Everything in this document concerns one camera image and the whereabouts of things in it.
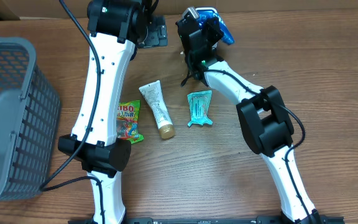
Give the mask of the blue snack bar wrapper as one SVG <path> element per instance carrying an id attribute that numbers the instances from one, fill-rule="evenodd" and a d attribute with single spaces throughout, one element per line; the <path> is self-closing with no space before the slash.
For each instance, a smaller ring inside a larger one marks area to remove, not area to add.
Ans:
<path id="1" fill-rule="evenodd" d="M 227 45 L 232 45 L 235 43 L 233 36 L 231 35 L 229 29 L 227 28 L 222 17 L 219 15 L 217 10 L 213 7 L 197 7 L 196 12 L 199 14 L 197 22 L 199 27 L 202 29 L 206 24 L 206 21 L 210 18 L 217 17 L 219 21 L 220 30 L 223 32 L 222 41 Z"/>

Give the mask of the teal tissue packet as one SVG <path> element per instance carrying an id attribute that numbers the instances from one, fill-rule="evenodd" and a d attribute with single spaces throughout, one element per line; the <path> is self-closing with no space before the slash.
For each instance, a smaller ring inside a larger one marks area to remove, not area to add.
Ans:
<path id="1" fill-rule="evenodd" d="M 206 90 L 187 95 L 191 116 L 191 120 L 188 122 L 188 127 L 191 127 L 193 124 L 201 126 L 204 124 L 213 124 L 213 121 L 208 118 L 212 93 L 211 90 Z"/>

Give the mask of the green gummy candy bag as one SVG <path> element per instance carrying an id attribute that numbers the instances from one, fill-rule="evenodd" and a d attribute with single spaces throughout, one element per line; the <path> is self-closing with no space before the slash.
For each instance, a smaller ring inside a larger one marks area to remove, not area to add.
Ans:
<path id="1" fill-rule="evenodd" d="M 116 125 L 118 138 L 128 140 L 132 144 L 144 140 L 138 130 L 139 112 L 140 100 L 119 103 Z"/>

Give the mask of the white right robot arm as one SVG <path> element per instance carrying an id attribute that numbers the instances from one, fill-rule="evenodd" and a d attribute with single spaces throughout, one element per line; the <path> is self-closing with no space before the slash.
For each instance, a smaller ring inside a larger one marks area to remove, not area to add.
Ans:
<path id="1" fill-rule="evenodd" d="M 277 88 L 262 88 L 231 69 L 214 45 L 224 32 L 218 18 L 207 19 L 189 35 L 188 65 L 197 79 L 222 93 L 237 110 L 242 136 L 252 152 L 265 161 L 277 188 L 284 223 L 321 223 L 295 161 L 292 122 L 300 119 L 284 104 Z"/>

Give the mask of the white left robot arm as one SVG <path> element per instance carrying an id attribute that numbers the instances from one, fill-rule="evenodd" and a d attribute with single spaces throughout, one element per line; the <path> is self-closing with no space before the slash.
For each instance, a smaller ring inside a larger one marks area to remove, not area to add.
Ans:
<path id="1" fill-rule="evenodd" d="M 117 136 L 119 99 L 128 64 L 137 49 L 167 45 L 165 19 L 154 16 L 157 1 L 93 0 L 88 26 L 89 67 L 81 109 L 58 150 L 81 162 L 92 185 L 94 215 L 88 223 L 124 223 L 121 177 L 131 142 Z"/>

